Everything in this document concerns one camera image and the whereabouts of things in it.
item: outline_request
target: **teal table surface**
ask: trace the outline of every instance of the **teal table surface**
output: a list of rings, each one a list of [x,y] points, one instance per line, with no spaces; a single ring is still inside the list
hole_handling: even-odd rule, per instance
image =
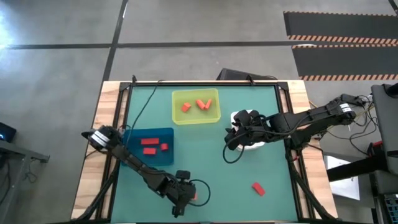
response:
[[[202,88],[218,89],[221,119],[210,124],[176,125],[172,121],[172,92]],[[153,86],[133,88],[127,124],[132,125],[153,89]],[[187,205],[184,216],[174,218],[171,214],[173,204],[167,198],[160,198],[148,189],[142,177],[121,166],[111,221],[297,221],[283,141],[245,151],[235,164],[227,164],[223,160],[224,129],[231,127],[230,114],[251,109],[266,116],[278,113],[274,87],[159,86],[135,128],[173,128],[174,164],[158,168],[171,174],[179,169],[189,170],[191,179],[201,179],[210,185],[211,199],[203,207]],[[226,153],[228,160],[239,155],[237,150],[227,150]],[[255,182],[259,182],[266,191],[263,197],[252,189]],[[207,188],[199,182],[196,187],[198,200],[195,203],[202,203],[208,196]]]

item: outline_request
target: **yellow plastic bin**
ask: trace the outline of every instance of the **yellow plastic bin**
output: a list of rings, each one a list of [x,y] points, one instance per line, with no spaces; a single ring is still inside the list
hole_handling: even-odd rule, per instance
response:
[[[201,110],[196,103],[196,100],[202,100],[206,104],[210,99],[208,110]],[[184,103],[191,104],[185,113],[181,110]],[[173,91],[172,104],[172,117],[177,125],[215,123],[221,118],[218,90],[215,88]]]

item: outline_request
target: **black mat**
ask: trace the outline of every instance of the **black mat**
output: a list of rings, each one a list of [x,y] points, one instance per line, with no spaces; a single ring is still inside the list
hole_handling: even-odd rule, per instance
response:
[[[398,80],[395,44],[295,45],[292,50],[302,80]]]
[[[291,40],[317,40],[360,44],[398,42],[398,17],[378,14],[284,12]]]

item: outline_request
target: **concrete floor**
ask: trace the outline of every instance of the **concrete floor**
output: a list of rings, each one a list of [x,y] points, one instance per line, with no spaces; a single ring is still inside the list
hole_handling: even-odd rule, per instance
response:
[[[0,121],[18,129],[17,145],[51,155],[45,167],[32,166],[39,179],[23,187],[14,223],[70,218],[87,144],[80,133],[93,122],[108,49],[1,50],[1,46],[111,43],[121,3],[0,1],[0,94],[6,96],[0,98]],[[382,0],[131,0],[119,42],[287,40],[282,15],[286,10],[394,13]],[[135,74],[140,80],[214,80],[223,67],[279,79],[298,77],[290,47],[281,46],[119,49],[109,79],[130,80]],[[342,93],[368,95],[375,83],[394,82],[306,82],[306,86],[308,97],[322,105]],[[347,127],[333,132],[349,135]],[[356,143],[365,149],[369,141],[377,140],[375,133]],[[321,145],[327,152],[362,156],[348,141],[331,136],[325,136]],[[347,205],[341,198],[336,203],[344,220],[371,222],[369,204]]]

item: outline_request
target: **desk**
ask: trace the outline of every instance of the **desk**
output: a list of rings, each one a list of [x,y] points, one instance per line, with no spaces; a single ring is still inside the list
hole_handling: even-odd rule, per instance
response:
[[[177,81],[181,83],[195,83],[195,82],[216,82],[216,81]],[[222,82],[237,82],[242,81],[222,81]],[[275,81],[258,81],[258,82],[275,82]],[[299,113],[310,108],[307,92],[305,91],[305,85],[303,81],[281,81],[287,82],[290,91],[290,99],[294,113]],[[98,107],[95,114],[94,128],[98,128],[103,124],[112,125],[116,101],[119,93],[120,82],[104,82],[101,96],[99,98]],[[127,94],[124,94],[121,98],[122,107],[119,115],[120,125],[124,118],[124,109],[126,106]],[[282,97],[282,104],[284,111],[287,111],[287,103]],[[312,140],[311,144],[319,146],[319,142]],[[91,147],[88,147],[86,153],[90,153]],[[101,186],[101,179],[104,171],[105,155],[94,153],[84,163],[83,170],[80,177],[80,183],[78,192],[76,194],[75,205],[73,207],[72,218],[76,218],[81,215],[86,207],[94,199]],[[307,178],[311,191],[315,194],[320,203],[326,208],[326,210],[333,216],[337,217],[335,203],[331,194],[328,177],[326,174],[325,165],[323,162],[322,152],[308,147],[303,151],[303,159],[307,172]],[[108,214],[109,208],[109,195],[111,189],[108,191],[105,197],[105,203],[102,210],[102,214],[105,217]],[[300,203],[302,205],[303,216],[308,217],[308,210],[305,197],[301,190]]]

